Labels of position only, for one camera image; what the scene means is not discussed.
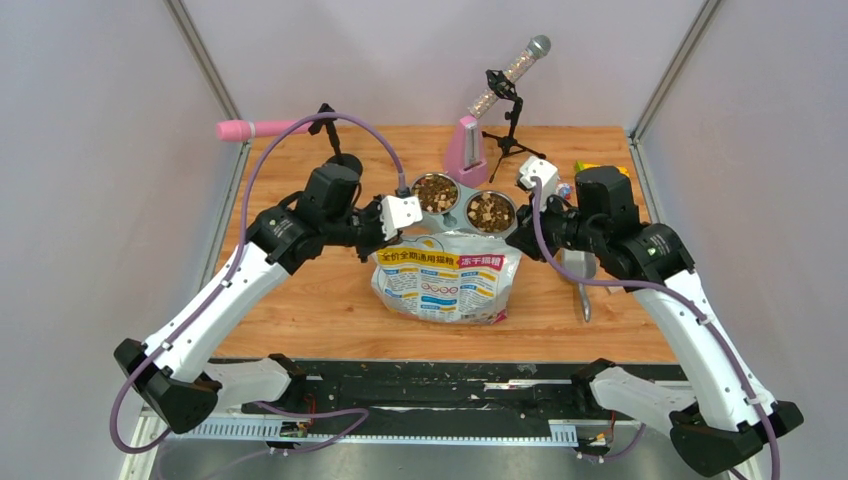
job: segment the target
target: cable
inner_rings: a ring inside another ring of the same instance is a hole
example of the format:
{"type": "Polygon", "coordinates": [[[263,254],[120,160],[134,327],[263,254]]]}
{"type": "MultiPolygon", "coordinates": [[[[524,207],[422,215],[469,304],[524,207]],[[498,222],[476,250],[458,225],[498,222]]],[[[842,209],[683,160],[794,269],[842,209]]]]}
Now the cable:
{"type": "MultiPolygon", "coordinates": [[[[545,260],[553,267],[554,270],[557,271],[560,275],[569,279],[575,283],[583,283],[585,285],[593,286],[593,287],[625,287],[625,288],[651,288],[658,292],[664,293],[669,297],[677,300],[682,303],[686,308],[688,308],[698,319],[699,322],[706,322],[707,316],[702,312],[695,302],[689,300],[685,296],[683,296],[680,292],[672,290],[665,285],[661,285],[659,283],[645,282],[642,280],[598,280],[598,279],[590,279],[583,278],[578,275],[575,275],[568,271],[565,267],[558,264],[556,260],[554,260],[551,253],[548,251],[547,246],[545,245],[545,237],[542,234],[542,179],[539,177],[532,177],[530,179],[533,184],[533,232],[536,235],[536,243],[539,245],[539,249],[542,251],[542,255],[545,257],[545,260]]],[[[742,389],[745,391],[745,395],[748,396],[748,399],[754,405],[754,411],[757,412],[757,416],[760,417],[760,421],[763,424],[763,428],[766,431],[766,437],[769,442],[769,451],[771,453],[771,478],[772,480],[780,479],[780,452],[777,447],[777,436],[774,433],[774,428],[771,425],[771,421],[766,415],[765,410],[762,405],[759,403],[754,403],[757,400],[757,394],[754,391],[753,385],[748,381],[748,376],[745,375],[745,371],[742,368],[741,363],[739,363],[739,359],[733,353],[733,349],[730,348],[730,345],[725,340],[724,336],[718,331],[715,325],[712,323],[706,323],[707,330],[710,334],[715,338],[716,342],[719,344],[722,352],[727,357],[727,360],[730,362],[733,371],[736,373],[736,376],[739,377],[739,381],[742,383],[742,389]]]]}
{"type": "Polygon", "coordinates": [[[633,449],[636,448],[636,445],[638,445],[639,441],[642,440],[642,437],[645,436],[645,430],[647,428],[648,428],[648,426],[643,423],[642,426],[639,427],[639,430],[636,431],[636,435],[633,437],[633,440],[631,440],[630,443],[626,447],[624,447],[620,452],[613,453],[612,455],[603,455],[603,456],[580,453],[579,454],[580,458],[585,457],[585,458],[588,458],[591,461],[596,461],[598,463],[601,463],[601,462],[607,463],[607,462],[614,462],[616,460],[621,460],[622,458],[624,458],[628,454],[630,454],[630,452],[632,452],[633,449]]]}
{"type": "MultiPolygon", "coordinates": [[[[284,415],[286,417],[300,418],[300,419],[304,419],[304,420],[308,419],[308,420],[312,420],[312,421],[314,421],[316,418],[317,419],[333,418],[333,417],[341,417],[341,416],[344,416],[344,415],[353,415],[353,414],[359,414],[360,417],[355,422],[353,422],[353,424],[351,424],[349,427],[345,428],[340,433],[337,433],[333,437],[331,437],[331,438],[329,438],[329,439],[327,439],[327,440],[325,440],[321,443],[311,445],[311,446],[306,447],[306,448],[300,448],[300,449],[297,449],[297,450],[290,449],[290,448],[273,448],[272,447],[270,449],[270,451],[268,449],[262,449],[262,450],[258,450],[256,452],[248,453],[247,455],[239,457],[239,458],[233,460],[232,462],[224,465],[223,467],[215,470],[211,474],[203,477],[202,480],[209,480],[210,478],[217,477],[218,475],[226,472],[227,470],[235,467],[236,465],[238,465],[240,463],[244,463],[248,460],[252,460],[254,458],[258,458],[258,457],[261,457],[263,455],[273,454],[274,452],[277,452],[279,450],[282,450],[283,456],[288,456],[288,455],[291,455],[291,454],[317,452],[318,450],[322,450],[324,448],[329,447],[330,445],[335,444],[336,442],[341,440],[345,435],[350,434],[350,432],[354,431],[357,427],[362,425],[362,423],[365,422],[365,419],[368,418],[368,415],[370,415],[370,412],[365,408],[348,408],[348,409],[344,409],[344,410],[336,410],[335,412],[327,412],[327,413],[315,413],[314,411],[311,412],[311,413],[291,413],[291,412],[286,412],[284,410],[280,410],[276,407],[272,407],[271,405],[268,405],[265,402],[253,402],[253,404],[258,406],[258,407],[264,408],[265,410],[268,410],[271,413],[275,413],[277,415],[284,415]]],[[[291,440],[293,441],[293,443],[296,443],[296,439],[293,438],[291,440]]],[[[162,475],[162,471],[161,471],[161,463],[162,463],[161,459],[160,459],[160,461],[158,461],[156,463],[156,475],[159,478],[159,480],[165,480],[165,477],[162,475]]]]}
{"type": "MultiPolygon", "coordinates": [[[[262,165],[265,163],[265,160],[268,159],[268,156],[270,155],[271,151],[274,150],[274,148],[277,145],[279,145],[279,143],[282,142],[284,138],[291,135],[300,126],[305,125],[307,123],[312,123],[312,122],[317,121],[317,120],[324,120],[324,119],[330,119],[330,118],[347,120],[348,122],[359,125],[360,127],[364,128],[366,131],[368,131],[368,133],[373,135],[374,138],[376,138],[377,141],[379,141],[383,145],[383,147],[385,147],[386,152],[388,152],[389,156],[392,158],[392,161],[395,164],[395,168],[397,168],[397,171],[398,171],[398,191],[400,192],[400,191],[407,191],[408,190],[408,187],[406,185],[406,174],[404,173],[403,165],[401,164],[400,158],[397,156],[397,153],[392,148],[392,146],[389,145],[389,142],[380,134],[380,132],[378,132],[374,127],[365,123],[363,120],[360,120],[357,117],[354,117],[352,115],[347,115],[347,114],[344,114],[344,113],[324,112],[324,113],[318,113],[318,114],[315,114],[315,115],[310,115],[308,117],[304,117],[304,118],[294,122],[291,126],[289,126],[289,128],[285,129],[282,133],[280,133],[280,135],[278,135],[277,138],[272,140],[271,143],[269,143],[267,147],[265,147],[265,150],[262,151],[262,154],[259,156],[259,160],[257,160],[256,165],[253,167],[253,171],[250,172],[250,176],[247,179],[247,185],[244,189],[244,196],[243,196],[242,202],[241,202],[241,220],[239,221],[238,245],[236,245],[236,252],[235,252],[235,255],[234,255],[234,258],[233,258],[233,262],[230,264],[230,269],[227,270],[227,272],[224,274],[222,284],[218,284],[215,287],[215,289],[212,290],[212,292],[209,294],[209,296],[206,297],[200,303],[200,305],[198,305],[197,309],[195,309],[195,311],[192,312],[191,315],[189,315],[185,319],[185,321],[182,324],[180,324],[171,333],[171,335],[168,336],[168,338],[165,339],[165,342],[167,342],[169,344],[173,344],[175,342],[175,340],[188,327],[190,327],[191,324],[194,323],[195,320],[197,320],[197,318],[200,316],[200,314],[202,314],[209,307],[209,305],[211,305],[212,302],[215,301],[215,299],[218,297],[218,295],[221,294],[221,291],[224,290],[223,283],[229,282],[233,278],[233,276],[236,274],[236,270],[238,269],[238,267],[241,264],[242,255],[244,255],[244,247],[245,247],[245,241],[246,241],[245,237],[247,235],[247,205],[248,205],[248,202],[250,200],[250,193],[253,191],[253,184],[256,182],[256,178],[258,177],[258,174],[259,174],[259,169],[262,168],[262,165]]],[[[148,355],[147,358],[145,358],[138,365],[138,367],[136,367],[135,370],[133,370],[132,373],[130,373],[127,376],[126,381],[124,382],[123,385],[121,385],[121,388],[118,390],[118,395],[115,397],[115,401],[112,404],[112,411],[109,414],[109,435],[112,437],[112,443],[115,444],[115,446],[118,448],[118,450],[120,450],[124,453],[137,454],[137,453],[144,453],[146,451],[149,451],[149,450],[155,448],[160,443],[162,443],[165,440],[165,437],[167,437],[168,434],[171,433],[171,429],[167,428],[167,429],[165,429],[164,432],[162,432],[162,435],[160,435],[158,438],[156,438],[155,440],[153,440],[149,444],[141,446],[141,447],[132,447],[132,446],[124,443],[124,441],[121,439],[120,433],[118,432],[118,414],[119,414],[120,409],[121,409],[121,403],[123,403],[124,398],[127,396],[127,393],[129,392],[130,388],[132,388],[132,385],[135,383],[135,381],[138,380],[138,377],[141,375],[141,373],[144,370],[146,370],[147,367],[149,367],[150,364],[153,363],[153,361],[157,357],[159,357],[159,355],[161,355],[163,351],[164,351],[164,349],[162,348],[161,345],[156,347],[150,353],[150,355],[148,355]]]]}
{"type": "Polygon", "coordinates": [[[742,475],[741,473],[739,473],[739,470],[736,470],[735,468],[731,468],[731,469],[730,469],[730,470],[728,470],[728,471],[729,471],[730,473],[732,473],[732,474],[733,474],[733,476],[734,476],[734,477],[736,477],[736,478],[738,478],[739,480],[748,480],[747,478],[745,478],[745,476],[744,476],[744,475],[742,475]]]}

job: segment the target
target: pink object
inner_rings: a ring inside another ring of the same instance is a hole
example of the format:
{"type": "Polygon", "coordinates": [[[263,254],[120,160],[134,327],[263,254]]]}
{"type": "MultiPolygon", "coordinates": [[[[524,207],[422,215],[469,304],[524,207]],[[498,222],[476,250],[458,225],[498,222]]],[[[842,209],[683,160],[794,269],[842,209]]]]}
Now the pink object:
{"type": "Polygon", "coordinates": [[[466,187],[476,188],[489,176],[483,153],[483,133],[477,119],[466,115],[459,119],[442,162],[445,172],[466,187]]]}
{"type": "MultiPolygon", "coordinates": [[[[215,133],[218,140],[223,142],[245,142],[257,137],[276,137],[283,130],[291,127],[294,122],[248,122],[245,120],[227,120],[218,122],[215,133]]],[[[307,123],[294,133],[306,133],[311,123],[307,123]]]]}

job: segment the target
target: metal spoon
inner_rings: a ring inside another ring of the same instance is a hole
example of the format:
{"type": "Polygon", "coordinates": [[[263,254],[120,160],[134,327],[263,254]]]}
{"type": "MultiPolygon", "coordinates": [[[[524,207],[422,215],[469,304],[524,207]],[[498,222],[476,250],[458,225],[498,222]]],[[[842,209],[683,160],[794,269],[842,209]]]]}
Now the metal spoon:
{"type": "MultiPolygon", "coordinates": [[[[566,270],[580,277],[594,278],[595,274],[598,273],[595,256],[591,253],[563,249],[561,261],[566,270]]],[[[586,285],[578,283],[577,292],[580,294],[580,302],[583,304],[583,320],[588,323],[592,319],[592,304],[589,302],[588,293],[586,293],[586,285]]]]}

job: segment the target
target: pink handle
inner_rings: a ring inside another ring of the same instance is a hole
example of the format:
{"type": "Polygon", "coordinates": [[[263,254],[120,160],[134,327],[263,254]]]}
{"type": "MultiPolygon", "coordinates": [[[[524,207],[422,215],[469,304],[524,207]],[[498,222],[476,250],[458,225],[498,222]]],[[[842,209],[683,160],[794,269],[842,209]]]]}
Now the pink handle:
{"type": "MultiPolygon", "coordinates": [[[[248,122],[245,120],[227,120],[218,122],[215,133],[222,142],[244,142],[257,137],[276,137],[294,122],[248,122]]],[[[298,127],[294,133],[306,133],[311,123],[298,127]]]]}

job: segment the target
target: pink base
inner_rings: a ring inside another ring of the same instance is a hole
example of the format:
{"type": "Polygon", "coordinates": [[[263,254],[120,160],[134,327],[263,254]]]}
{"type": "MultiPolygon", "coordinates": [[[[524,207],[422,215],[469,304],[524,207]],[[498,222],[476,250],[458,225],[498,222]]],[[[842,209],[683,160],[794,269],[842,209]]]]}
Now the pink base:
{"type": "Polygon", "coordinates": [[[489,178],[489,164],[486,163],[486,156],[483,154],[483,134],[480,128],[476,132],[477,145],[480,147],[477,156],[478,163],[470,168],[465,168],[466,126],[476,121],[477,119],[471,115],[459,119],[442,163],[448,176],[470,188],[477,188],[489,178]]]}

